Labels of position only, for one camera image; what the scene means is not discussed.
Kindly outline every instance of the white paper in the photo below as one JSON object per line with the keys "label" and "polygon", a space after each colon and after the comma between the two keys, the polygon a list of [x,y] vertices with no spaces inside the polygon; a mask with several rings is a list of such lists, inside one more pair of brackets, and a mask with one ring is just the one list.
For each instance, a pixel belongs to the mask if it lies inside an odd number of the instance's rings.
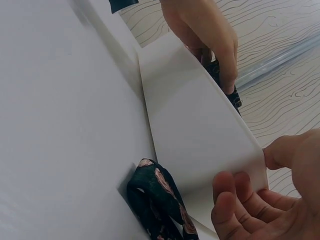
{"label": "white paper", "polygon": [[264,155],[218,85],[169,33],[139,53],[144,97],[158,162],[173,176],[188,213],[213,229],[212,180],[245,171],[268,186]]}

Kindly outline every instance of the floor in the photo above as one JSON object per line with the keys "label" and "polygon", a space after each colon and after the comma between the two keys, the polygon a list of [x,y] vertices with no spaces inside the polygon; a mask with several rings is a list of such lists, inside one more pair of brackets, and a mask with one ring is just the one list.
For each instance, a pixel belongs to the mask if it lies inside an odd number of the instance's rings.
{"label": "floor", "polygon": [[[217,0],[239,39],[238,68],[309,36],[320,34],[320,0]],[[142,47],[169,31],[158,1],[141,0],[121,16]],[[280,66],[262,82],[241,92],[244,121],[261,147],[281,135],[320,127],[320,47]],[[284,195],[299,193],[289,169],[268,171],[270,188]]]}

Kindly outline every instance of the floral fabric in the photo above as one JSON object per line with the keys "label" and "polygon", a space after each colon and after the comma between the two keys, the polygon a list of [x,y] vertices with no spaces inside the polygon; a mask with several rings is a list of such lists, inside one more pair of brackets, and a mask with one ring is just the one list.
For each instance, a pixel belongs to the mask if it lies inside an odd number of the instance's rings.
{"label": "floral fabric", "polygon": [[[158,163],[142,159],[127,184],[127,198],[151,240],[198,240],[177,186]],[[182,226],[182,235],[174,224]]]}

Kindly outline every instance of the dark floral fabric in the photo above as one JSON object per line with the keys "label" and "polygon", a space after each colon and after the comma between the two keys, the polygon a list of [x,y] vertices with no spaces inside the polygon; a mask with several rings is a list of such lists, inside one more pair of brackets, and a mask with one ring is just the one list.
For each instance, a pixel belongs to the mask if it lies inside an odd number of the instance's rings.
{"label": "dark floral fabric", "polygon": [[[210,74],[210,76],[213,78],[213,80],[218,84],[219,87],[221,87],[220,83],[220,68],[219,68],[219,62],[218,60],[213,61],[208,66],[205,67],[206,71]],[[234,91],[231,94],[226,95],[226,97],[229,99],[233,107],[236,109],[236,111],[240,114],[239,109],[242,105],[242,102],[240,100],[240,96],[237,92],[237,88],[234,87]]]}
{"label": "dark floral fabric", "polygon": [[[142,159],[127,184],[127,198],[151,240],[198,240],[174,179],[150,159]],[[182,226],[182,235],[173,220]]]}

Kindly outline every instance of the plastic roll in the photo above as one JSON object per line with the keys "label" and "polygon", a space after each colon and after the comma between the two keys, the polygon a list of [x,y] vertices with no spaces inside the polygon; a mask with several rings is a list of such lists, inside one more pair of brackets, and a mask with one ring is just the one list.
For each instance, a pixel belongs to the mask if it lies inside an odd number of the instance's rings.
{"label": "plastic roll", "polygon": [[306,51],[319,46],[320,34],[307,37],[290,47],[280,51],[270,58],[263,59],[245,70],[239,72],[239,77],[236,81],[236,87],[239,92],[257,84],[258,77],[272,71],[276,67],[288,62],[289,60],[305,53]]}

